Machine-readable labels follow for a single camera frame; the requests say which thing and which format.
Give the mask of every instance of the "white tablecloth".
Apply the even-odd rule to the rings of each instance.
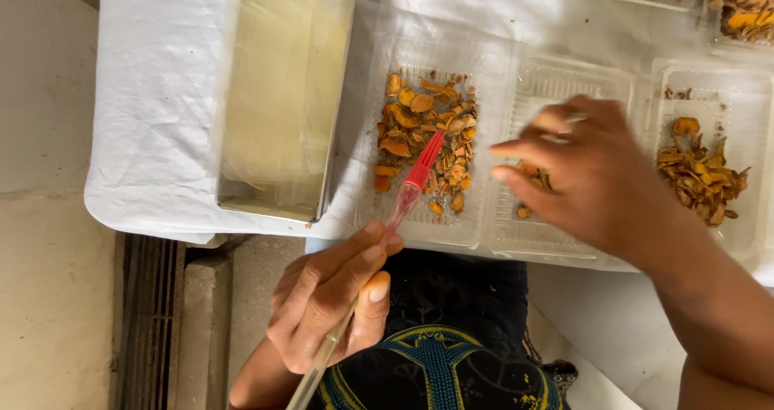
[[[358,0],[336,132],[335,194],[323,219],[306,229],[215,205],[208,133],[226,0],[101,0],[89,211],[114,229],[199,244],[213,233],[352,233],[364,159],[362,94],[382,3],[640,78],[653,58],[708,54],[696,16],[616,0]],[[634,115],[644,115],[644,103],[633,106]],[[766,247],[759,264],[746,266],[774,286],[774,239]]]

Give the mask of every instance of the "fingernail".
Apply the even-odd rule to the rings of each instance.
[[[510,173],[508,170],[504,170],[502,168],[494,167],[491,169],[491,176],[496,178],[499,181],[505,181]]]
[[[402,237],[398,233],[393,233],[392,237],[389,237],[389,241],[387,241],[387,245],[398,245],[403,240]]]
[[[378,259],[379,256],[382,255],[382,252],[384,252],[384,249],[380,247],[379,245],[374,245],[372,247],[369,247],[366,251],[363,251],[363,260],[366,262],[373,262],[374,260]]]
[[[388,291],[389,285],[377,286],[368,293],[368,300],[370,302],[380,302],[385,299]]]
[[[371,221],[366,227],[363,227],[363,231],[366,233],[374,234],[382,228],[382,224],[379,221]]]

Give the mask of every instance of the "concrete ledge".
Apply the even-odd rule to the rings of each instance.
[[[231,262],[210,258],[186,266],[177,410],[226,407],[230,325]]]

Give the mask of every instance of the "person's left hand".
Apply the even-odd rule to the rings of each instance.
[[[384,225],[374,221],[334,247],[300,257],[285,268],[272,294],[266,337],[287,368],[305,374],[325,336],[360,295],[352,321],[328,366],[382,338],[389,312],[390,276],[380,271],[388,256],[403,248],[392,235],[386,250],[378,245]]]

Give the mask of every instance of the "metal grate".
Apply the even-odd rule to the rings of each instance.
[[[184,243],[127,235],[116,410],[175,408]]]

